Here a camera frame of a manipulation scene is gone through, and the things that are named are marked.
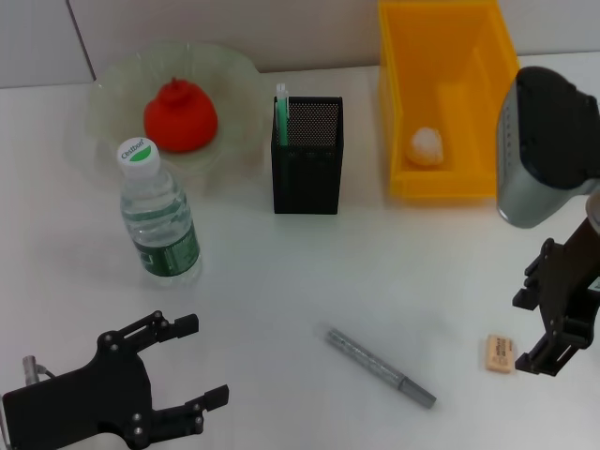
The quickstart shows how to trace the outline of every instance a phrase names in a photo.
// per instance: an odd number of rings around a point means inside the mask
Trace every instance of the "bottle label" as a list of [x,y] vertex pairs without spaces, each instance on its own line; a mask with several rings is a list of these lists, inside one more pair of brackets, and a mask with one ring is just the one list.
[[186,272],[200,256],[194,224],[177,242],[166,247],[146,247],[134,242],[143,267],[159,277],[176,277]]

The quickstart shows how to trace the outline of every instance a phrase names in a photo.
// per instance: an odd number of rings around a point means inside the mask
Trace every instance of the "marker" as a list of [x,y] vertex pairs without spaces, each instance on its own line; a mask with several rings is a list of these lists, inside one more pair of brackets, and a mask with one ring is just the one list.
[[288,91],[285,84],[277,85],[277,128],[279,131],[279,145],[288,145],[288,119],[290,118],[290,104]]
[[428,391],[335,328],[327,332],[325,339],[377,378],[385,381],[405,396],[412,398],[428,409],[435,403],[436,398]]

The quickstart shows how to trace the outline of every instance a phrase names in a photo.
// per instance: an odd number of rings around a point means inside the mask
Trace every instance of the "yellow plastic bin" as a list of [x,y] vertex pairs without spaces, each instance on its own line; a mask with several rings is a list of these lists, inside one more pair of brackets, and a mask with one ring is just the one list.
[[[518,60],[494,0],[380,1],[380,102],[390,193],[404,199],[496,195],[496,125]],[[443,162],[407,158],[421,128]]]

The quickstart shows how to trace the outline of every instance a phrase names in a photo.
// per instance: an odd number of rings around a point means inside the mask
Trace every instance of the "red fruit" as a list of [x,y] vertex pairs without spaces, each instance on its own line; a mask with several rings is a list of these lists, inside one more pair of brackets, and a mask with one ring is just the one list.
[[190,152],[213,140],[217,134],[217,112],[197,84],[173,78],[146,105],[143,127],[161,150]]

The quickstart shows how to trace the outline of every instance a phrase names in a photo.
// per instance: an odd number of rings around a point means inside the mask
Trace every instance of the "water bottle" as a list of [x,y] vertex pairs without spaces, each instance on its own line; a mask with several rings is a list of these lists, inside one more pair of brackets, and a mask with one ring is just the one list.
[[121,215],[143,267],[161,285],[188,284],[201,257],[186,193],[149,139],[123,142],[117,160],[125,175]]

